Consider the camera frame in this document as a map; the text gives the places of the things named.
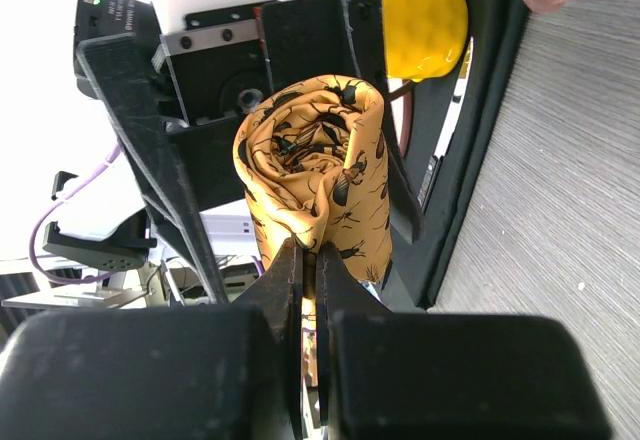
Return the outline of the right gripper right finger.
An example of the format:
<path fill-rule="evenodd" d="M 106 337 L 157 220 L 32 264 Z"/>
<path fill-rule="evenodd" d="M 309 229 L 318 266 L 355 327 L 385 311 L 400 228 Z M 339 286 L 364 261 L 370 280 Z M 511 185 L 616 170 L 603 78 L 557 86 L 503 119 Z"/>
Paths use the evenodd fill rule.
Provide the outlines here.
<path fill-rule="evenodd" d="M 609 439 L 581 350 L 553 319 L 394 313 L 324 245 L 320 407 L 331 439 Z"/>

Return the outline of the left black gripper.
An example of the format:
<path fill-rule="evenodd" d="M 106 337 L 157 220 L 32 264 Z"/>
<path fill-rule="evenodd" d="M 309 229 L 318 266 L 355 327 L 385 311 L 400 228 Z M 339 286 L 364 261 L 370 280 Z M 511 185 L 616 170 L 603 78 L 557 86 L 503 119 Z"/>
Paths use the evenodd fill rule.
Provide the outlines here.
<path fill-rule="evenodd" d="M 189 13 L 182 29 L 164 34 L 150 3 L 76 6 L 76 58 L 108 111 L 155 230 L 217 304 L 228 296 L 197 201 L 207 210 L 244 196 L 233 141 L 270 92 L 257 7 Z M 168 129 L 169 138 L 160 112 L 183 123 Z"/>

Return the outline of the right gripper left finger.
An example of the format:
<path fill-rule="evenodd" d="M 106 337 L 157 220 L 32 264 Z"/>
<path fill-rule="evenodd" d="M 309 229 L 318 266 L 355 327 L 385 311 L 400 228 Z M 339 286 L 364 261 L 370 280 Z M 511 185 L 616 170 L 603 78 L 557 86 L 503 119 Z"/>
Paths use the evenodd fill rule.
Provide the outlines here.
<path fill-rule="evenodd" d="M 5 439 L 299 439 L 303 253 L 230 304 L 77 309 L 1 353 Z"/>

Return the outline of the yellow beetle print tie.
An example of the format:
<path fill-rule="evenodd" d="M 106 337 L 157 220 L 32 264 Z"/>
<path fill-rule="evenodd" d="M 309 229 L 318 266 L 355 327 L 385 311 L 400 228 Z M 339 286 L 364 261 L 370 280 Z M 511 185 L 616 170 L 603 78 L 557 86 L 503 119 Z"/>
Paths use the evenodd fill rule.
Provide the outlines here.
<path fill-rule="evenodd" d="M 384 111 L 368 82 L 323 75 L 276 93 L 244 119 L 233 160 L 263 266 L 293 239 L 309 264 L 332 243 L 356 280 L 385 278 L 392 240 Z"/>

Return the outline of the yellow cup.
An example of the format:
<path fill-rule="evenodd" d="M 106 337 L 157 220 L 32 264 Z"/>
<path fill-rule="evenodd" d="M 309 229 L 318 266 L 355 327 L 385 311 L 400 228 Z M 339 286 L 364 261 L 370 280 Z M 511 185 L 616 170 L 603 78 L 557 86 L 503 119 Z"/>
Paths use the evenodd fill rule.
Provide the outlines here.
<path fill-rule="evenodd" d="M 466 0 L 381 0 L 389 76 L 412 81 L 447 75 L 464 53 Z"/>

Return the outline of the black cloth placemat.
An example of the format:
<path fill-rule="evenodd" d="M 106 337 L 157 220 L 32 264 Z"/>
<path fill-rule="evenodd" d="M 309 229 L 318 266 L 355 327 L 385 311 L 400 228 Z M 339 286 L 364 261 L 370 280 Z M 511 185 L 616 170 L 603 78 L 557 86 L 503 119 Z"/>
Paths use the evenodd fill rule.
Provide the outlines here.
<path fill-rule="evenodd" d="M 424 228 L 407 243 L 393 235 L 392 277 L 413 304 L 435 305 L 465 219 L 529 11 L 522 0 L 466 0 L 469 72 L 425 80 L 413 91 L 404 166 Z"/>

